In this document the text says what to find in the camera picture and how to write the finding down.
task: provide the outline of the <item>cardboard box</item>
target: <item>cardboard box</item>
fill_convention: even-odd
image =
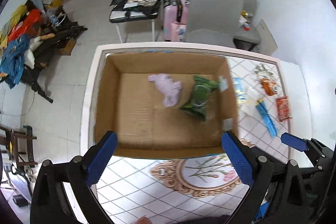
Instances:
[[[163,95],[148,81],[149,75],[157,73],[168,73],[174,81],[182,81],[177,105],[163,106]],[[193,75],[216,81],[223,78],[227,83],[223,92],[218,89],[209,96],[205,122],[179,109],[194,88]],[[223,124],[232,124],[233,132],[238,132],[236,97],[225,57],[141,52],[106,58],[94,136],[98,142],[107,130],[116,132],[118,148],[114,155],[171,159],[222,153]]]
[[[64,48],[57,49],[59,55],[71,55],[72,49],[76,45],[76,40],[70,38]]]

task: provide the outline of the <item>pink suitcase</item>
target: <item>pink suitcase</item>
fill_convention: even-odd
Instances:
[[[172,22],[186,23],[188,17],[189,2],[187,0],[163,0],[165,41],[173,41]]]

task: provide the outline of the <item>white label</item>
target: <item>white label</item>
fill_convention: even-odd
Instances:
[[[233,130],[233,118],[223,120],[222,128],[224,131]]]
[[[223,92],[224,90],[227,90],[227,88],[229,87],[228,84],[227,84],[227,80],[225,78],[223,78],[223,76],[219,76],[218,80],[219,80],[220,91]]]

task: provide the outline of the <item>green plastic package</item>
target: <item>green plastic package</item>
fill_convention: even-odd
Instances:
[[[218,83],[204,77],[194,75],[195,87],[189,101],[181,106],[181,109],[191,115],[206,120],[206,104],[210,93],[218,88]]]

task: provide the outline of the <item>red package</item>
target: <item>red package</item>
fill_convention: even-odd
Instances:
[[[31,36],[37,35],[38,29],[36,30],[33,25],[35,23],[42,23],[43,19],[41,17],[41,11],[39,9],[33,9],[29,12],[26,19],[20,22],[14,29],[11,34],[8,36],[8,42],[17,39],[22,34],[28,34]]]
[[[279,121],[283,122],[285,120],[291,119],[289,116],[289,105],[288,105],[288,97],[278,97],[276,98]]]

